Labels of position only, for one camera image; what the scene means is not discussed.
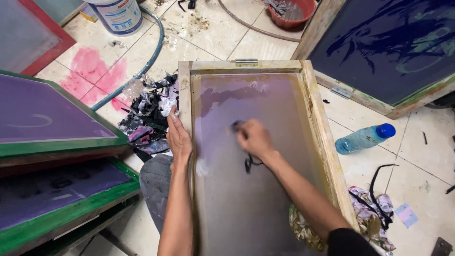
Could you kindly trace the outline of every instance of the brown hose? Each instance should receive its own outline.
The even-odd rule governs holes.
[[[267,36],[271,36],[271,37],[275,37],[275,38],[278,38],[278,39],[283,39],[283,40],[286,40],[286,41],[291,41],[291,42],[300,42],[299,39],[295,39],[295,38],[292,38],[292,37],[287,37],[287,36],[280,36],[280,35],[277,35],[277,34],[273,34],[273,33],[270,33],[270,32],[267,32],[267,31],[264,31],[262,29],[259,29],[259,28],[256,28],[246,22],[244,22],[243,20],[239,19],[237,16],[235,16],[224,4],[223,2],[221,2],[221,0],[218,0],[218,3],[220,3],[221,7],[227,12],[227,14],[229,14],[229,16],[231,16],[233,19],[235,19],[236,21],[238,21],[240,24],[244,25],[245,27],[247,28],[250,28],[256,32],[259,32],[261,34],[264,34],[264,35],[267,35]]]

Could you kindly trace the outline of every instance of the hand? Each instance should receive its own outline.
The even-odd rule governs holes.
[[[173,169],[173,166],[179,168],[187,166],[193,150],[191,137],[185,128],[183,128],[183,124],[180,119],[175,115],[176,110],[176,106],[172,107],[169,115],[167,116],[169,131],[166,134],[166,138],[169,148],[174,155],[171,170]]]
[[[237,141],[248,153],[264,158],[275,152],[268,130],[257,119],[237,126]]]

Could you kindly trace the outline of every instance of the bucket label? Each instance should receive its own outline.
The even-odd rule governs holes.
[[[124,35],[138,28],[142,14],[136,0],[118,0],[109,5],[90,4],[105,26],[114,34]]]

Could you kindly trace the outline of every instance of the forearm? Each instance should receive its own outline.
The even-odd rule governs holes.
[[[191,256],[193,221],[186,164],[171,165],[171,184],[158,256]]]
[[[277,151],[264,157],[263,162],[277,176],[289,197],[314,231],[327,241],[329,232],[337,228],[351,228],[330,201],[316,187],[299,174]]]

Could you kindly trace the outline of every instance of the plastic water bottle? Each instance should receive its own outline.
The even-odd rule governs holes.
[[[395,127],[389,123],[363,128],[335,142],[338,153],[347,155],[365,148],[372,148],[394,136]]]

